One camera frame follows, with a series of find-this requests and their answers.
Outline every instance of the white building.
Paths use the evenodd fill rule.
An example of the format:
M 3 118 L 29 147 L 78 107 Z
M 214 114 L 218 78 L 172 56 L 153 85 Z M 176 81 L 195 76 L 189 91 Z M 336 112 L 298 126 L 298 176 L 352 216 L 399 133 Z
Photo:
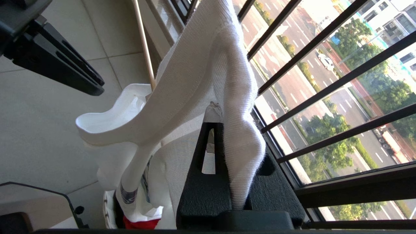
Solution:
M 415 0 L 371 0 L 358 13 L 389 46 L 416 30 Z M 416 71 L 416 45 L 396 56 L 407 69 Z

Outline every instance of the white cloth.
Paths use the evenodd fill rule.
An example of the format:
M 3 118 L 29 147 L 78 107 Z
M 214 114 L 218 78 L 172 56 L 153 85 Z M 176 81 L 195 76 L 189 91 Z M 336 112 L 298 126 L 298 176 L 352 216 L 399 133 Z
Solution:
M 105 175 L 103 179 L 116 177 L 102 184 L 117 186 L 116 197 L 130 221 L 160 217 L 160 209 L 165 206 L 170 211 L 167 213 L 173 210 L 170 218 L 174 223 L 202 117 L 211 101 L 222 110 L 233 208 L 243 208 L 263 159 L 265 142 L 250 116 L 257 85 L 242 38 L 230 0 L 201 1 L 160 64 L 158 84 L 144 107 L 148 92 L 132 84 L 111 110 L 77 118 L 80 135 L 89 145 L 109 147 L 131 142 L 137 146 L 129 146 L 129 156 L 112 150 L 110 156 L 101 157 L 130 161 L 128 166 L 126 162 L 117 163 L 117 173 L 108 172 L 111 168 L 105 169 L 102 163 L 99 169 L 99 174 Z M 144 209 L 141 175 L 160 143 L 149 169 L 149 196 L 155 209 Z M 164 215 L 162 223 L 171 224 L 172 220 L 167 222 Z

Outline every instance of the tiled floor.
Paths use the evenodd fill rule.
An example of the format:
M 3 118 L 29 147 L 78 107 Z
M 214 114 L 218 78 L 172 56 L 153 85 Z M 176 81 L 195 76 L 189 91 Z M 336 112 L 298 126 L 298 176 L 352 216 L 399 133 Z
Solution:
M 42 14 L 105 80 L 93 97 L 0 57 L 0 183 L 67 194 L 92 228 L 104 228 L 97 165 L 75 118 L 108 110 L 130 83 L 148 83 L 130 0 L 55 0 Z

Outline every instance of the balcony railing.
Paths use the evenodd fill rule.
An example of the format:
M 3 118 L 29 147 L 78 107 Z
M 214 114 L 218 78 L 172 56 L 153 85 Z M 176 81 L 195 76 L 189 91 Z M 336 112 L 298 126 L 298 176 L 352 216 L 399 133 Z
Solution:
M 178 10 L 179 15 L 182 14 L 182 20 L 187 21 L 190 12 L 194 10 L 196 0 L 190 3 L 179 0 L 172 0 L 173 5 L 178 10 L 177 3 L 181 2 L 184 8 L 188 9 L 186 14 L 182 14 Z M 252 9 L 254 0 L 247 0 L 240 5 L 241 10 L 238 13 L 240 22 Z M 277 28 L 289 17 L 292 11 L 299 5 L 301 0 L 290 0 L 280 9 L 280 13 L 275 17 L 265 32 L 259 37 L 251 48 L 248 48 L 248 60 L 252 60 L 266 42 L 274 35 Z M 314 51 L 324 40 L 330 37 L 341 25 L 353 17 L 367 1 L 356 0 L 343 10 L 329 25 L 319 32 L 308 43 L 304 43 L 304 47 L 294 54 L 289 61 L 282 65 L 275 73 L 259 88 L 259 96 L 269 90 L 277 81 L 287 74 L 294 66 L 299 64 L 305 56 Z M 323 181 L 304 184 L 300 182 L 296 173 L 293 171 L 289 160 L 298 158 L 299 156 L 309 154 L 313 151 L 326 148 L 334 143 L 357 136 L 359 134 L 371 131 L 380 126 L 392 123 L 399 119 L 411 116 L 416 113 L 416 103 L 412 103 L 401 109 L 392 111 L 388 114 L 370 118 L 369 121 L 361 125 L 352 127 L 338 134 L 321 141 L 311 143 L 304 148 L 297 149 L 294 152 L 285 154 L 279 145 L 279 142 L 273 136 L 271 130 L 278 127 L 285 121 L 291 120 L 297 114 L 314 105 L 316 102 L 324 99 L 328 95 L 342 88 L 353 79 L 365 74 L 380 63 L 386 61 L 390 57 L 403 49 L 411 46 L 416 42 L 416 32 L 410 33 L 394 45 L 386 48 L 384 51 L 373 56 L 371 59 L 351 69 L 346 75 L 339 77 L 332 84 L 326 85 L 325 88 L 318 91 L 315 95 L 307 98 L 292 109 L 287 110 L 283 115 L 275 118 L 267 124 L 261 115 L 261 111 L 257 107 L 254 110 L 255 118 L 258 118 L 261 132 L 269 141 L 267 144 L 273 152 L 276 161 L 279 163 L 288 181 L 294 188 L 299 201 L 307 212 L 310 222 L 306 223 L 303 228 L 306 229 L 416 229 L 416 220 L 403 217 L 402 220 L 350 220 L 350 221 L 326 221 L 320 214 L 318 207 L 339 206 L 347 204 L 359 204 L 367 202 L 394 201 L 403 199 L 416 198 L 416 161 L 391 165 L 378 169 L 369 169 L 365 172 L 356 172 L 354 174 L 339 176 Z

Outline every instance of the red fabric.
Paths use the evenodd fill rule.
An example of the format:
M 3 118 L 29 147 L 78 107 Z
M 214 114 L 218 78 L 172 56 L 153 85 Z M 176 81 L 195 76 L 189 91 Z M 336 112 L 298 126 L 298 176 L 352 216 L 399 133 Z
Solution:
M 125 216 L 123 216 L 123 223 L 126 226 L 126 229 L 155 229 L 157 223 L 160 219 L 154 219 L 150 221 L 136 222 L 132 223 Z

